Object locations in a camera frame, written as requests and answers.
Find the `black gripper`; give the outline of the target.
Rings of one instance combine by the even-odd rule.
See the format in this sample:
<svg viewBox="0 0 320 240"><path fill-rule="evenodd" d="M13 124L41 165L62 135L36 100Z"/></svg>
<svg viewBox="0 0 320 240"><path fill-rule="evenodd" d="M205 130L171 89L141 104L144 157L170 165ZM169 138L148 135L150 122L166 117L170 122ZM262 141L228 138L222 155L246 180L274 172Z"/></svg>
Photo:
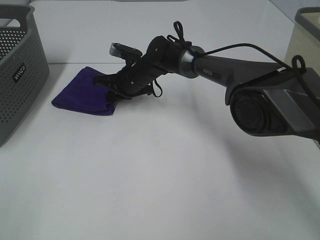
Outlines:
<svg viewBox="0 0 320 240"><path fill-rule="evenodd" d="M166 74L166 70L140 59L132 66L122 68L116 74L95 76L93 85L113 86L117 93L125 97L141 95L154 95L156 97L153 82L161 75ZM112 91L109 91L105 96L107 102L117 102L119 99L119 96Z"/></svg>

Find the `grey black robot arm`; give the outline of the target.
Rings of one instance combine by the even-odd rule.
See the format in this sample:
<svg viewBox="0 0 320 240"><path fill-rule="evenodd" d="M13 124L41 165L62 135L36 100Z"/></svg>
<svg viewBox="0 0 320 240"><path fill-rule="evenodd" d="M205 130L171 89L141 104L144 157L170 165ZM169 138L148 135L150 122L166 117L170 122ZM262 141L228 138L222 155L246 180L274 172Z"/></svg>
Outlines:
<svg viewBox="0 0 320 240"><path fill-rule="evenodd" d="M320 77L299 55L290 65L275 57L270 62L218 57L171 36L155 37L145 54L119 43L111 45L110 54L124 59L125 67L93 83L117 99L153 94L162 75L201 76L225 87L225 104L247 134L320 138Z"/></svg>

